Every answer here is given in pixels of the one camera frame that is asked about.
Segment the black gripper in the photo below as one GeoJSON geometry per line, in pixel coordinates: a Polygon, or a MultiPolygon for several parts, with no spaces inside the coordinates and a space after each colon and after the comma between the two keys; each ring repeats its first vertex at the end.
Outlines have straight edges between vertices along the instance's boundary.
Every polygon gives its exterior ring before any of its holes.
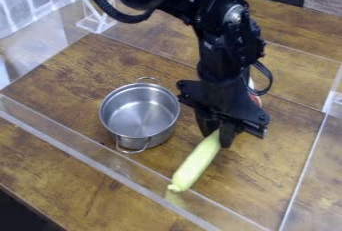
{"type": "Polygon", "coordinates": [[[230,148],[236,136],[248,132],[264,138],[270,116],[249,96],[244,83],[236,79],[228,84],[180,80],[180,101],[196,111],[202,135],[208,137],[220,128],[222,148],[230,148]]]}

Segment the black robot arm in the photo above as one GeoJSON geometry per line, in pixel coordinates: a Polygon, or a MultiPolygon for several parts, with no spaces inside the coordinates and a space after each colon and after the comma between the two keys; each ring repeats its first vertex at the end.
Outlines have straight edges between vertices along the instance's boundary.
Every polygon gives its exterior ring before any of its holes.
{"type": "Polygon", "coordinates": [[[232,146],[236,136],[249,132],[264,137],[270,116],[253,101],[268,93],[250,85],[250,69],[273,74],[260,59],[266,42],[250,18],[246,0],[121,0],[141,10],[161,10],[190,25],[198,37],[197,81],[181,80],[180,101],[194,109],[204,135],[220,133],[220,144],[232,146]]]}

